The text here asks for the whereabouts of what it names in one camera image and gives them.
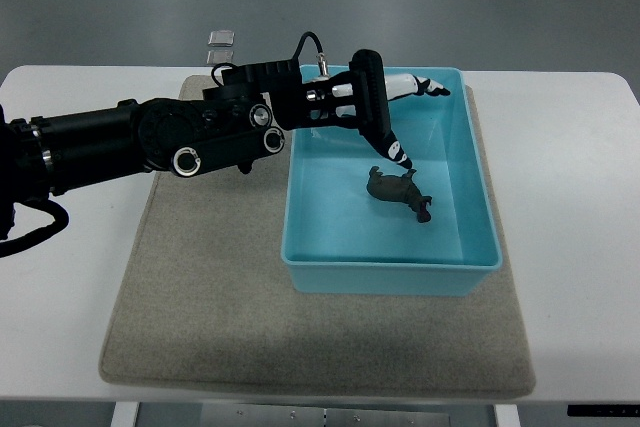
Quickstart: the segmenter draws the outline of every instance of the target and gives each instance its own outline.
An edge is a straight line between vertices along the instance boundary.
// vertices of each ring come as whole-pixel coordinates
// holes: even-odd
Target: gray carpet
[[[209,82],[187,79],[181,98]],[[106,335],[105,381],[317,396],[532,391],[504,242],[503,267],[464,298],[299,293],[279,254],[288,167],[285,151],[248,176],[157,175]]]

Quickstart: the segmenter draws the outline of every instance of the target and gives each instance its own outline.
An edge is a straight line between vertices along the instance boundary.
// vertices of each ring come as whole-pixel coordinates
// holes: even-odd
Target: white table
[[[0,103],[7,120],[61,115],[125,98],[177,97],[186,77],[208,73],[27,66],[6,78]],[[534,392],[518,402],[637,402],[638,102],[614,74],[464,77],[476,98],[537,377]],[[141,174],[68,192],[57,199],[71,215],[67,230],[0,260],[0,398],[255,400],[110,385],[98,376],[151,182],[152,174]],[[15,235],[49,221],[18,215]]]

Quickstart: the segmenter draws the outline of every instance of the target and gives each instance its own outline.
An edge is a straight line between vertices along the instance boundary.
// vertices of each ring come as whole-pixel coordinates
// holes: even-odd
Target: black cable
[[[232,64],[231,62],[221,62],[220,64],[214,65],[213,69],[211,69],[211,78],[213,79],[213,81],[216,83],[218,87],[222,87],[222,84],[218,79],[216,79],[216,71],[222,67],[231,67],[232,69],[238,68],[236,64]]]
[[[302,52],[302,48],[304,47],[304,43],[308,38],[311,38],[311,40],[313,40],[313,42],[316,44],[316,49],[318,49],[319,54],[324,52],[324,49],[322,48],[322,44],[320,43],[320,39],[318,38],[318,36],[311,31],[307,31],[304,34],[302,34],[302,37],[300,37],[300,41],[298,42],[298,47],[296,48],[296,51],[293,54],[292,59],[298,60],[298,57],[300,57],[300,53]]]
[[[22,205],[46,212],[53,217],[53,223],[46,227],[35,229],[18,239],[0,242],[0,257],[8,257],[9,255],[30,249],[31,247],[53,237],[69,225],[69,214],[67,211],[51,200],[46,199],[40,202],[23,202]]]

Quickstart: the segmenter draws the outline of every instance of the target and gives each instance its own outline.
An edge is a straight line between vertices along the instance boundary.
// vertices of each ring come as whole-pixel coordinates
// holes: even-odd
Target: toy animal
[[[412,177],[415,173],[416,170],[411,169],[402,177],[383,175],[380,167],[371,167],[367,192],[378,200],[408,204],[417,214],[418,222],[429,222],[431,214],[427,211],[427,205],[431,205],[432,198],[422,195],[420,189],[413,183]]]

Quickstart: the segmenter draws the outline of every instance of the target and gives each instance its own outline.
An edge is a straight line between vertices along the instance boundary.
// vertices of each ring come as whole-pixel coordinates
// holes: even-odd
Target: metal ring
[[[193,157],[193,161],[195,165],[191,169],[183,169],[178,164],[178,160],[180,159],[180,156],[183,154],[188,154],[191,157]],[[171,165],[173,166],[173,169],[176,171],[178,175],[182,177],[191,177],[192,175],[196,175],[196,173],[200,170],[201,164],[202,164],[202,161],[200,160],[198,153],[195,151],[195,149],[192,149],[191,147],[182,147],[181,149],[178,149],[178,151],[176,151],[176,153],[173,154],[173,160],[171,161]]]
[[[256,128],[267,127],[271,125],[271,111],[266,105],[256,104],[249,111],[249,121]]]
[[[276,134],[280,138],[280,145],[278,147],[271,147],[267,143],[267,137],[269,137],[270,134]],[[271,154],[277,154],[284,148],[284,133],[277,127],[271,127],[264,133],[262,141],[264,143],[265,149],[267,149]]]

